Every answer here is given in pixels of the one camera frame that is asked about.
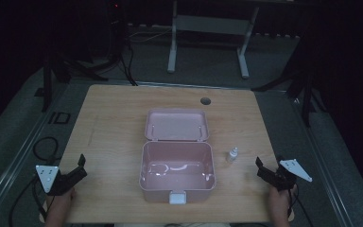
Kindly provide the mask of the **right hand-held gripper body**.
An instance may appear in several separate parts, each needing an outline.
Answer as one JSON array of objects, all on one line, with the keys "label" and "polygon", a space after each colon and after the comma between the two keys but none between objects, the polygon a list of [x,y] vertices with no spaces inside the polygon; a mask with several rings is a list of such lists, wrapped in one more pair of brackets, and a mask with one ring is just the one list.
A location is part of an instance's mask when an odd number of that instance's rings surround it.
[{"label": "right hand-held gripper body", "polygon": [[313,178],[305,171],[297,159],[280,160],[276,170],[278,191],[292,189],[298,178],[312,182]]}]

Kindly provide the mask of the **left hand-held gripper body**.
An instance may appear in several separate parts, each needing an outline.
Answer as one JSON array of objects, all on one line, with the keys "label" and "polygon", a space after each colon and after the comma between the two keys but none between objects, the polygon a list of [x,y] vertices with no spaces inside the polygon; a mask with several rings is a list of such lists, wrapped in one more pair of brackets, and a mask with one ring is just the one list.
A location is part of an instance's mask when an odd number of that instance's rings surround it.
[{"label": "left hand-held gripper body", "polygon": [[79,168],[61,174],[57,166],[35,166],[43,191],[49,196],[60,196],[68,192],[76,183]]}]

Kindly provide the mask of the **small clear dropper bottle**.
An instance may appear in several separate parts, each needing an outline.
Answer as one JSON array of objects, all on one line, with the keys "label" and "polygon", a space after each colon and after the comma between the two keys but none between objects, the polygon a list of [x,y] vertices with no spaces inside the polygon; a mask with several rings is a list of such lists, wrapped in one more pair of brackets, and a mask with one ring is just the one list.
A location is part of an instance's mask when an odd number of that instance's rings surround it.
[{"label": "small clear dropper bottle", "polygon": [[228,163],[232,163],[235,161],[235,159],[237,158],[238,156],[238,148],[233,148],[229,151],[228,155],[227,155],[227,158],[226,158],[226,161]]}]

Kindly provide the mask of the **pink plastic box with lid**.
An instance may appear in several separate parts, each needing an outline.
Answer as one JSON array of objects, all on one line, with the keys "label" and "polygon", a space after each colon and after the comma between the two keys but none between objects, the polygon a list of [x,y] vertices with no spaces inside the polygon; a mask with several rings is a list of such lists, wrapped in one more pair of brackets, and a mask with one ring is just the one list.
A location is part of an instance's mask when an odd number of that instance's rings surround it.
[{"label": "pink plastic box with lid", "polygon": [[206,114],[152,109],[147,114],[139,184],[148,202],[206,201],[216,186]]}]

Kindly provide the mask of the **person's left hand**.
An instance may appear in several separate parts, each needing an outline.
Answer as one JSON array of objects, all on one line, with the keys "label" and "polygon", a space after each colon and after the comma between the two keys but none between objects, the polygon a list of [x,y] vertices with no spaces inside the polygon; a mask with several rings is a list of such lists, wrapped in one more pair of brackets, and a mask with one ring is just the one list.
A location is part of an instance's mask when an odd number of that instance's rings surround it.
[{"label": "person's left hand", "polygon": [[71,203],[73,197],[76,195],[76,190],[74,187],[69,189],[63,195],[60,196],[48,196],[46,198],[46,203],[48,206],[67,206]]}]

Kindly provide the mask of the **person's right hand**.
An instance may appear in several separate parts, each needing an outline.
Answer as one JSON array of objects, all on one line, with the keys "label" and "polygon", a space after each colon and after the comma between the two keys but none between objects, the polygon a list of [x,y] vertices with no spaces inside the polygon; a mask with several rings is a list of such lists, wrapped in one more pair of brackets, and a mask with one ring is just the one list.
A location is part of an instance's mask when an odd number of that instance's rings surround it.
[{"label": "person's right hand", "polygon": [[297,185],[292,189],[279,191],[276,187],[268,188],[268,209],[270,213],[283,213],[290,207],[290,195],[297,191]]}]

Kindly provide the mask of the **black tripod stand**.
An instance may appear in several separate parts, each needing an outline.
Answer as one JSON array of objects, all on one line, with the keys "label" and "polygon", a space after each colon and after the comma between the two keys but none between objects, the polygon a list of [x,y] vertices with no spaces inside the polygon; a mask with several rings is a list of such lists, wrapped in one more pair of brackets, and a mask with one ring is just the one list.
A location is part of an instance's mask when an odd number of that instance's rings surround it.
[{"label": "black tripod stand", "polygon": [[43,87],[40,89],[43,97],[42,112],[46,112],[52,102],[52,75],[55,75],[59,82],[67,83],[71,78],[70,68],[80,72],[84,77],[107,81],[106,78],[99,76],[92,69],[83,66],[61,52],[48,53],[43,60]]},{"label": "black tripod stand", "polygon": [[265,92],[271,88],[280,85],[288,80],[291,81],[286,90],[289,98],[296,99],[302,94],[302,111],[301,118],[306,127],[310,127],[310,111],[313,109],[311,99],[314,99],[318,105],[320,102],[313,96],[313,82],[317,74],[317,67],[310,64],[288,63],[282,75],[262,86],[254,87],[254,92]]}]

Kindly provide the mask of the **black device with red light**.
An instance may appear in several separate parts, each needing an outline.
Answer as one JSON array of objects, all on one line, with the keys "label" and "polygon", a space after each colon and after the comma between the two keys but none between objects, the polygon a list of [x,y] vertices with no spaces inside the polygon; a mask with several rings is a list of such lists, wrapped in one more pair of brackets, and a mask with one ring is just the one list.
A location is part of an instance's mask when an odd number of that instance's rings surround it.
[{"label": "black device with red light", "polygon": [[126,45],[127,20],[123,0],[105,0],[110,28],[109,62],[120,60]]}]

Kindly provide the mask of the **white metal stand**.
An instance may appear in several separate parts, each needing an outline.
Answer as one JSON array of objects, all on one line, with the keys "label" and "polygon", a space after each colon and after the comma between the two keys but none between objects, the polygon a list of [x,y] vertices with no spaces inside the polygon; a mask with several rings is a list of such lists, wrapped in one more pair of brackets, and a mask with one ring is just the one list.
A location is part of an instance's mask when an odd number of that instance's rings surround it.
[{"label": "white metal stand", "polygon": [[222,19],[216,17],[203,17],[184,15],[178,13],[178,0],[172,2],[171,45],[168,56],[167,72],[174,73],[177,60],[177,32],[194,31],[204,33],[240,35],[244,42],[236,49],[241,77],[247,79],[250,76],[245,53],[251,38],[251,34],[259,12],[259,7],[254,7],[250,19]]}]

